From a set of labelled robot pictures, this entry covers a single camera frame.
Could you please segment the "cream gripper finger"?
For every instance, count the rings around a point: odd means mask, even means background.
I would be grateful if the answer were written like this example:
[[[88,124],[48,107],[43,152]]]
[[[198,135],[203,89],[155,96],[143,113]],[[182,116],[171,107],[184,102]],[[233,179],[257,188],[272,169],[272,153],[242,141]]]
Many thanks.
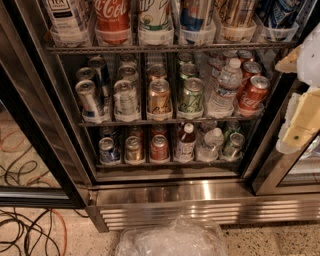
[[[297,72],[297,59],[301,46],[297,46],[291,50],[286,57],[281,59],[275,65],[275,69],[282,73],[296,73]]]
[[[289,99],[285,122],[278,134],[276,149],[292,154],[304,147],[320,130],[320,89],[311,86],[305,93],[293,93]]]

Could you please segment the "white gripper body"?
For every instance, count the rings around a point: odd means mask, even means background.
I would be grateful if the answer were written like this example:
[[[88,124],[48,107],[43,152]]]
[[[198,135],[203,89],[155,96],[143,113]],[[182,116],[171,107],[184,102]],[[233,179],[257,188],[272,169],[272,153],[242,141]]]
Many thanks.
[[[297,58],[297,76],[301,82],[320,88],[320,23],[301,44]]]

